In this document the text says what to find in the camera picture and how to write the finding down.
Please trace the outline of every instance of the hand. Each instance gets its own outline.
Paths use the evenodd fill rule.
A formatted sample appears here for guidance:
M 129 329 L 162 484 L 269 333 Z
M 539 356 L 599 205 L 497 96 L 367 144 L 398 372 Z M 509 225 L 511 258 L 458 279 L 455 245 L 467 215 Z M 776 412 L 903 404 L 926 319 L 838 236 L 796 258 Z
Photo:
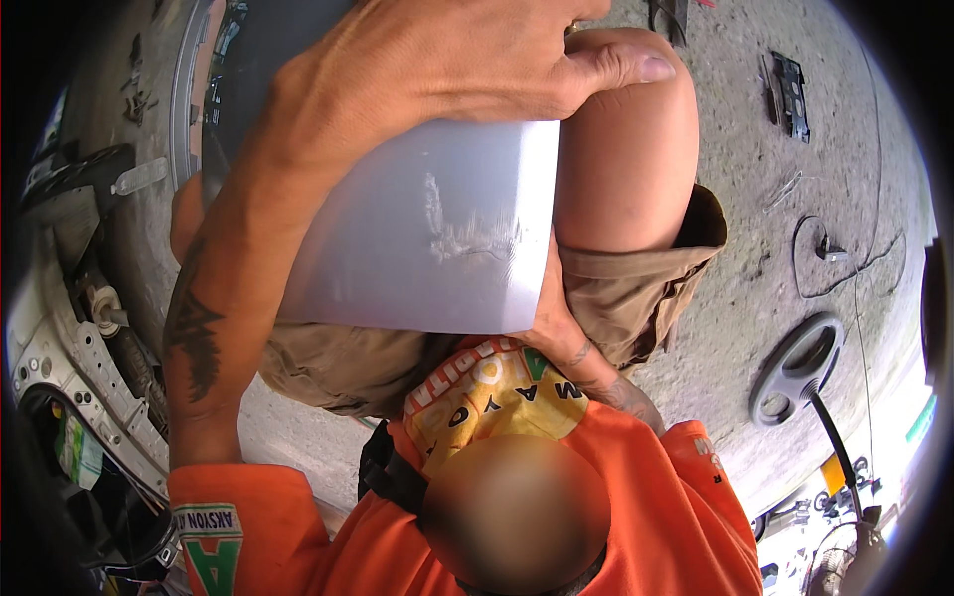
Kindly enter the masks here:
M 523 343 L 537 348 L 553 361 L 569 362 L 582 345 L 589 350 L 587 341 L 579 323 L 573 318 L 567 306 L 567 296 L 563 290 L 563 264 L 560 262 L 556 235 L 550 228 L 550 251 L 547 255 L 547 269 L 543 274 L 543 286 L 537 302 L 533 327 L 528 331 L 507 334 Z
M 276 75 L 254 143 L 284 163 L 352 163 L 432 118 L 558 119 L 593 93 L 664 80 L 648 47 L 564 55 L 609 0 L 366 0 Z

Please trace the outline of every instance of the black strap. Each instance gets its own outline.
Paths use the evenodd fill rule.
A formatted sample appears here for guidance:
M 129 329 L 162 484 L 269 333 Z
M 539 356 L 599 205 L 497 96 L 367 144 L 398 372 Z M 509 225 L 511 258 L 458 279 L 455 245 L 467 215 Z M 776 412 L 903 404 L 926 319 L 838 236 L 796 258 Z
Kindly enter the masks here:
M 359 467 L 358 500 L 373 490 L 412 515 L 421 515 L 427 481 L 394 448 L 387 421 L 378 424 L 364 444 Z

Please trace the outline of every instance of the tattoo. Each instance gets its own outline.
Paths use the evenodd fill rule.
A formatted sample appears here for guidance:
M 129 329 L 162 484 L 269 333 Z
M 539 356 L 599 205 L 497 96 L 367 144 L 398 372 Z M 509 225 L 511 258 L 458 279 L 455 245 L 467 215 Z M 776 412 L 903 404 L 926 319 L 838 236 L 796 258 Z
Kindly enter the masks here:
M 593 344 L 590 343 L 590 340 L 587 339 L 583 342 L 583 345 L 580 347 L 579 351 L 573 355 L 573 358 L 570 360 L 570 366 L 576 366 L 587 356 L 590 352 L 590 348 L 593 347 Z
M 573 384 L 583 389 L 591 400 L 605 403 L 614 410 L 639 418 L 648 424 L 656 435 L 661 435 L 665 430 L 662 418 L 649 397 L 622 375 L 617 375 L 609 387 L 600 386 L 596 379 L 575 380 Z
M 189 373 L 192 376 L 189 401 L 192 403 L 205 398 L 218 380 L 220 351 L 214 340 L 216 333 L 209 328 L 209 324 L 224 319 L 223 315 L 206 308 L 192 293 L 198 257 L 204 247 L 205 240 L 196 238 L 182 261 L 162 337 L 166 358 L 169 357 L 170 349 L 177 345 L 189 360 Z
M 584 340 L 583 340 L 583 345 L 580 346 L 580 349 L 577 350 L 577 351 L 576 351 L 576 354 L 574 354 L 569 360 L 563 360 L 563 361 L 555 361 L 555 360 L 554 360 L 554 361 L 552 362 L 552 364 L 553 364 L 554 366 L 556 366 L 557 368 L 560 368 L 561 366 L 564 366 L 564 367 L 565 367 L 565 366 L 576 366 L 576 365 L 578 365 L 580 362 L 582 362 L 583 360 L 586 359 L 587 354 L 590 353 L 590 350 L 591 350 L 592 347 L 593 347 L 593 344 L 590 343 L 590 340 L 589 340 L 589 339 L 584 339 Z

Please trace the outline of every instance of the orange shirt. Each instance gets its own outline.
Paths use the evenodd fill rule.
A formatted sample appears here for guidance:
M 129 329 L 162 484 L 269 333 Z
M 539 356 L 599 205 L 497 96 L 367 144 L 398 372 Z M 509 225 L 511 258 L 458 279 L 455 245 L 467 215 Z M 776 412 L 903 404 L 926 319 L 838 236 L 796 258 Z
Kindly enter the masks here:
M 699 421 L 660 439 L 590 401 L 539 352 L 492 339 L 448 359 L 388 425 L 426 478 L 472 441 L 546 436 L 606 483 L 607 556 L 582 596 L 759 594 L 756 544 Z M 196 594 L 460 596 L 414 517 L 369 492 L 329 543 L 311 487 L 278 465 L 181 467 L 169 490 Z

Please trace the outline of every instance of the khaki shorts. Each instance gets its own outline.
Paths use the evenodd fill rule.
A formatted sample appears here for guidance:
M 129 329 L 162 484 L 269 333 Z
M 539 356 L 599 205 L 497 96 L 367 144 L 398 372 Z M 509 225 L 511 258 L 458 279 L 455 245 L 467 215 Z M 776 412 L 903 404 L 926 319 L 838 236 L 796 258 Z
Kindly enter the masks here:
M 618 367 L 645 362 L 725 246 L 722 207 L 696 185 L 674 247 L 608 254 L 560 249 L 567 303 Z M 276 392 L 343 416 L 397 415 L 404 395 L 464 336 L 276 320 L 259 372 Z

